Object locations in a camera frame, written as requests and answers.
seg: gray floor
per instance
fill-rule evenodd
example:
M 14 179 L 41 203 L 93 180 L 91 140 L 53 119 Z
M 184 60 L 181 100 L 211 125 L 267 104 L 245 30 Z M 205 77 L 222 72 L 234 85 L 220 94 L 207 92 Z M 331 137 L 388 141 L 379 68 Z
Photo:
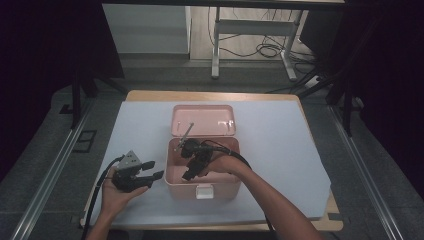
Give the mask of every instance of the gray floor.
M 119 83 L 129 89 L 263 93 L 292 84 L 279 62 L 223 62 L 219 80 L 211 80 L 208 61 L 132 58 L 122 59 L 122 63 L 126 80 L 119 80 Z M 103 160 L 120 103 L 124 100 L 124 96 L 115 89 L 102 82 L 97 83 L 100 93 L 84 126 L 84 130 L 97 130 L 94 144 L 89 153 L 71 153 L 30 239 L 79 239 L 81 236 L 78 219 Z M 388 239 L 329 115 L 324 101 L 326 91 L 323 89 L 302 100 L 344 221 L 342 231 L 323 234 L 326 239 Z M 53 96 L 52 107 L 44 123 L 0 184 L 0 236 L 4 238 L 14 232 L 69 133 L 71 116 L 59 114 L 59 111 L 63 104 L 70 103 L 70 99 L 69 87 Z M 422 239 L 423 201 L 393 159 L 366 129 L 358 113 L 352 116 L 352 132 L 404 239 Z M 141 231 L 130 233 L 131 239 L 141 239 L 143 235 Z M 153 232 L 146 234 L 144 239 L 155 239 L 155 236 L 156 239 L 158 236 L 172 238 L 167 234 Z

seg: hand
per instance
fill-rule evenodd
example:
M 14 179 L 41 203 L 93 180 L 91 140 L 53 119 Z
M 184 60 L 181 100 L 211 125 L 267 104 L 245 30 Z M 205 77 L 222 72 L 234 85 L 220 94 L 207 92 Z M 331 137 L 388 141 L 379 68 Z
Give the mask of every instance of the hand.
M 115 218 L 128 204 L 128 202 L 146 192 L 148 187 L 137 188 L 132 192 L 125 193 L 116 188 L 112 183 L 112 177 L 116 168 L 112 167 L 102 186 L 102 208 L 101 214 L 107 217 Z
M 241 168 L 247 167 L 243 162 L 238 160 L 235 157 L 219 154 L 212 160 L 209 165 L 203 169 L 202 172 L 198 175 L 199 177 L 206 176 L 209 171 L 217 173 L 231 173 L 237 175 L 238 171 Z

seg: box latch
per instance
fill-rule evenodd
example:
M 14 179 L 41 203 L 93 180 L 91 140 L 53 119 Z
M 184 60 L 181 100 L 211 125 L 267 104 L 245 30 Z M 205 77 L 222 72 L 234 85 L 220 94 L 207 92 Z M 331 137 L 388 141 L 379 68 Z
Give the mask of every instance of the box latch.
M 199 184 L 196 187 L 196 198 L 197 199 L 212 199 L 213 198 L 213 186 L 211 184 Z

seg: black wall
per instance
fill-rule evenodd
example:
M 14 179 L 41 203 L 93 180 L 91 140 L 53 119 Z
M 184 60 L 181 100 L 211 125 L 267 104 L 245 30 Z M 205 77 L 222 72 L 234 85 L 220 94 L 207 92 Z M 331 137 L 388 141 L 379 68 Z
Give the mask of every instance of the black wall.
M 82 68 L 123 77 L 99 1 L 0 1 L 0 180 Z
M 420 1 L 381 3 L 382 20 L 349 76 L 354 95 L 364 102 L 366 126 L 424 198 L 424 6 Z M 312 12 L 301 40 L 327 60 L 326 70 L 333 74 L 375 14 Z

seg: pink container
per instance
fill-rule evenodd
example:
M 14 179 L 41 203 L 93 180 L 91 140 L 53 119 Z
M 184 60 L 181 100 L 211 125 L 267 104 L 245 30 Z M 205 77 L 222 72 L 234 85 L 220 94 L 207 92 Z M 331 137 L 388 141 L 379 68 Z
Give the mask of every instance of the pink container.
M 182 179 L 187 170 L 188 159 L 181 157 L 177 148 L 181 137 L 194 123 L 187 138 L 200 142 L 212 140 L 232 151 L 240 153 L 235 134 L 233 109 L 229 105 L 177 105 L 174 107 L 171 132 L 175 137 L 169 141 L 165 168 L 165 182 L 176 199 L 223 199 L 234 198 L 240 188 L 240 179 L 228 173 L 210 172 L 205 177 L 190 181 Z

